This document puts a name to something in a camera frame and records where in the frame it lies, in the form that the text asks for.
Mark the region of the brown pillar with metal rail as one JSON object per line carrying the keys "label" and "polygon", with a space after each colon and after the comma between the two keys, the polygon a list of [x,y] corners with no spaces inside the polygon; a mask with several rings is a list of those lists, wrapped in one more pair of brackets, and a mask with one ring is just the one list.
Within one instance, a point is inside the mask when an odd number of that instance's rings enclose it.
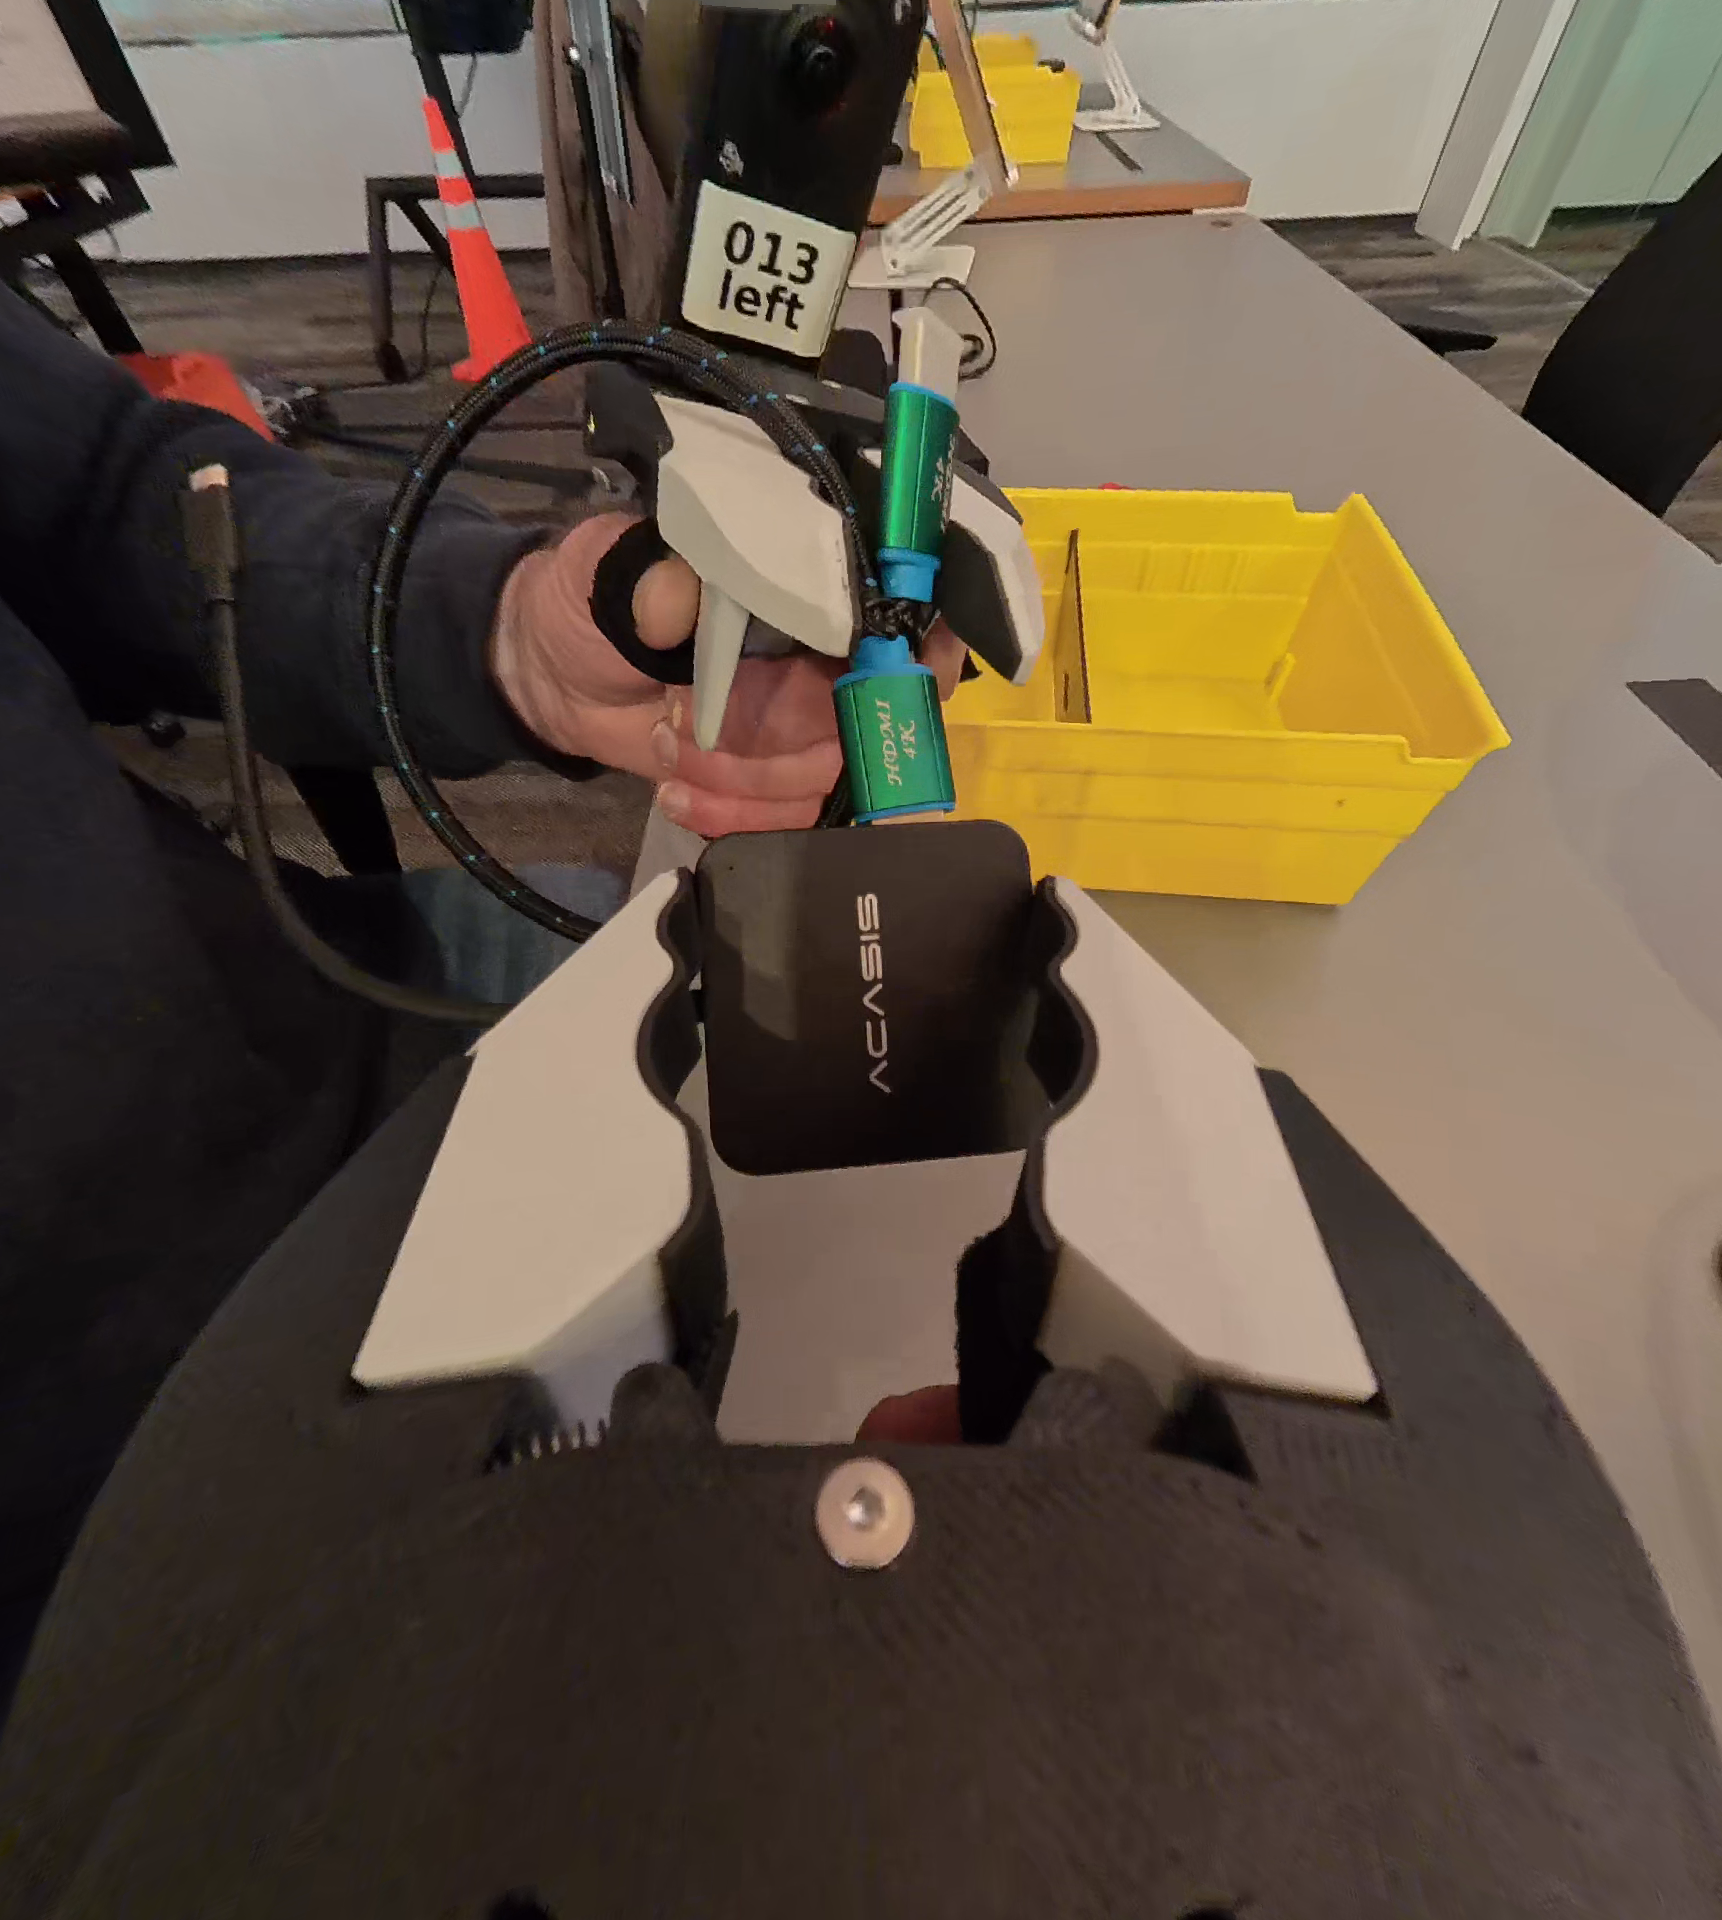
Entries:
{"label": "brown pillar with metal rail", "polygon": [[675,248],[689,4],[531,6],[547,326],[658,317]]}

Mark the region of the person's left forearm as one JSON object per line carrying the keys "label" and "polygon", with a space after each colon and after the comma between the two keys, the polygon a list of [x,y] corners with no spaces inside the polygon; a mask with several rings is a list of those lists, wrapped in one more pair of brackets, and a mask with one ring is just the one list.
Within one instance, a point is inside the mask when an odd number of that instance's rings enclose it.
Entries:
{"label": "person's left forearm", "polygon": [[182,498],[227,470],[238,647],[260,748],[286,766],[386,763],[366,669],[386,502],[224,414],[150,397],[0,280],[0,835],[76,777],[81,718],[209,717]]}

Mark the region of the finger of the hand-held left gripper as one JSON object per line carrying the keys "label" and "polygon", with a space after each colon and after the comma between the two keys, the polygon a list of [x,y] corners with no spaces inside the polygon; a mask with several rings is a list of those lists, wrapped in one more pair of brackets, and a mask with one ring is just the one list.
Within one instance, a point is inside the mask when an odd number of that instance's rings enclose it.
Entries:
{"label": "finger of the hand-held left gripper", "polygon": [[860,624],[841,512],[749,418],[656,397],[656,529],[707,588],[790,643],[847,661]]}
{"label": "finger of the hand-held left gripper", "polygon": [[936,617],[979,671],[1019,688],[1045,644],[1045,599],[1019,511],[987,468],[979,444],[952,457]]}

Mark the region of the dark board with wooden edge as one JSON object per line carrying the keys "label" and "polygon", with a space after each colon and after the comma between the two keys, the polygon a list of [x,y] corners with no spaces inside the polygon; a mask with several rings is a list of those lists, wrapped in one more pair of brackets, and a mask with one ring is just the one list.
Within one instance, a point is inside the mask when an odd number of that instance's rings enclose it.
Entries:
{"label": "dark board with wooden edge", "polygon": [[1018,170],[1007,160],[1000,137],[965,4],[928,2],[926,24],[967,146],[965,176],[989,201],[1015,185]]}

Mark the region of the yellow plastic bin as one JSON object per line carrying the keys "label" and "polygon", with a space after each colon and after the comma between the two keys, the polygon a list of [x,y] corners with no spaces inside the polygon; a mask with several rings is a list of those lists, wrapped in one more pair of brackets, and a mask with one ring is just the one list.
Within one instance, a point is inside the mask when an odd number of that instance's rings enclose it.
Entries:
{"label": "yellow plastic bin", "polygon": [[[1026,685],[948,701],[958,814],[1090,893],[1344,906],[1510,746],[1363,493],[1026,489],[1045,633]],[[1080,531],[1090,725],[1051,688]]]}
{"label": "yellow plastic bin", "polygon": [[[973,52],[1001,156],[1018,170],[1064,164],[1082,93],[1080,73],[1044,57],[1022,32],[975,32]],[[918,55],[906,105],[906,149],[914,163],[928,173],[961,170],[969,163],[969,138],[929,40]]]}

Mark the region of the orange traffic cone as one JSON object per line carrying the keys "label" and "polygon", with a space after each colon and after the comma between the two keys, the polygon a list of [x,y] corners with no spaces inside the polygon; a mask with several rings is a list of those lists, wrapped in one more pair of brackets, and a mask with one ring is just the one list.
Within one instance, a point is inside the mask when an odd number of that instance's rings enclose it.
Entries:
{"label": "orange traffic cone", "polygon": [[424,95],[420,110],[465,332],[465,352],[454,362],[451,376],[474,387],[529,348],[533,335],[492,243],[478,188],[442,105],[433,95]]}

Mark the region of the wood edged grey table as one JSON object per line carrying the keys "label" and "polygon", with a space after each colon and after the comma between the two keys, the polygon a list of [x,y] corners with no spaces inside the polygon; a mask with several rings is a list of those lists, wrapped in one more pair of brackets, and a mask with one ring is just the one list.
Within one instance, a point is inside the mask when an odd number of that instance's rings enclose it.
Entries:
{"label": "wood edged grey table", "polygon": [[979,225],[1170,219],[1239,210],[1250,178],[1166,118],[1152,129],[1073,129],[1057,164],[1022,164],[1018,181],[972,215]]}

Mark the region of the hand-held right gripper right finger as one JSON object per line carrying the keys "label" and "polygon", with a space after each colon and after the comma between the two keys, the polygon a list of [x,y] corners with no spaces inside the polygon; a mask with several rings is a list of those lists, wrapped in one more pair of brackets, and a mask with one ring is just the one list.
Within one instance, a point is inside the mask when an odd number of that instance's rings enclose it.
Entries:
{"label": "hand-held right gripper right finger", "polygon": [[955,1269],[963,1404],[1129,1371],[1367,1404],[1379,1382],[1245,1044],[1067,879],[1036,889],[1041,1116],[1007,1217]]}

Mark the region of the white folding stand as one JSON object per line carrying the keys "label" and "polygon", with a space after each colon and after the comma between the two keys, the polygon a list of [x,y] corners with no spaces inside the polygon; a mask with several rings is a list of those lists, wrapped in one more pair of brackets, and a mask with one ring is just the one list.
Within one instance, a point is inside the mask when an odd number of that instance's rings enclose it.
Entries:
{"label": "white folding stand", "polygon": [[944,280],[965,283],[973,248],[955,234],[989,203],[986,166],[975,159],[944,176],[908,210],[862,243],[849,270],[853,292],[932,291]]}
{"label": "white folding stand", "polygon": [[1152,133],[1158,118],[1135,89],[1126,60],[1114,43],[1114,24],[1122,2],[1070,2],[1067,29],[1098,57],[1098,95],[1090,102],[1084,89],[1073,112],[1073,129],[1094,137],[1114,133]]}

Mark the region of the person's left hand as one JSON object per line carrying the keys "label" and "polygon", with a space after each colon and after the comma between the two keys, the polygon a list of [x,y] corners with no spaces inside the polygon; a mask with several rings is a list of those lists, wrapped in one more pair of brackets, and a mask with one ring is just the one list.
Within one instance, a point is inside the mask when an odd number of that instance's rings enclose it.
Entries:
{"label": "person's left hand", "polygon": [[598,570],[632,529],[624,512],[601,514],[512,568],[487,653],[500,696],[546,748],[651,782],[656,810],[689,835],[813,826],[841,777],[841,666],[799,647],[745,655],[706,751],[691,688],[640,673],[594,619]]}

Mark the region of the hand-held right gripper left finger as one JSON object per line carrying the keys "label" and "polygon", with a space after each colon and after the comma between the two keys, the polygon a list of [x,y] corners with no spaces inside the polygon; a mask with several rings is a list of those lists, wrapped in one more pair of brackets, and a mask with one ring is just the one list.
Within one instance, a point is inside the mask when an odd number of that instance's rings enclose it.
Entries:
{"label": "hand-held right gripper left finger", "polygon": [[647,1364],[706,1374],[727,1316],[699,1060],[691,874],[650,880],[472,1044],[350,1379],[523,1380],[607,1418]]}

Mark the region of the black square adapter box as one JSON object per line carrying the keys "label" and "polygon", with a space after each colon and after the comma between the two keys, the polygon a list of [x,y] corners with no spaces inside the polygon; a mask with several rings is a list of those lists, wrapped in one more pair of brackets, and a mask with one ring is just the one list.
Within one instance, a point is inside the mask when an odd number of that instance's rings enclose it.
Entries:
{"label": "black square adapter box", "polygon": [[1018,1152],[1044,1112],[1028,859],[993,823],[716,840],[696,867],[716,1156],[780,1178]]}

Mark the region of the person's jeans leg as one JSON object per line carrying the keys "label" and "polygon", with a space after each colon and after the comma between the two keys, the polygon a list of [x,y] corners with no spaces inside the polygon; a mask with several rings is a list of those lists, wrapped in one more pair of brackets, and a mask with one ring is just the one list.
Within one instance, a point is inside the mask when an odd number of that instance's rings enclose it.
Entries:
{"label": "person's jeans leg", "polygon": [[[614,918],[627,896],[625,883],[601,868],[538,862],[516,868],[516,879],[529,893],[594,929]],[[393,918],[405,918],[451,972],[486,968],[490,961],[533,964],[546,972],[583,942],[578,935],[540,925],[451,867],[393,876],[343,876],[336,880],[336,889],[343,900],[370,914],[391,913]]]}

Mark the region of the black bin divider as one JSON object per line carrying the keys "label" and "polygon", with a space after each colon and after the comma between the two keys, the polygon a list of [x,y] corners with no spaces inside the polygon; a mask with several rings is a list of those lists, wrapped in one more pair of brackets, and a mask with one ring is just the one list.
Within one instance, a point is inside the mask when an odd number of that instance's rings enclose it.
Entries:
{"label": "black bin divider", "polygon": [[1090,659],[1084,617],[1080,531],[1065,538],[1061,592],[1054,619],[1049,686],[1054,718],[1061,725],[1091,725]]}

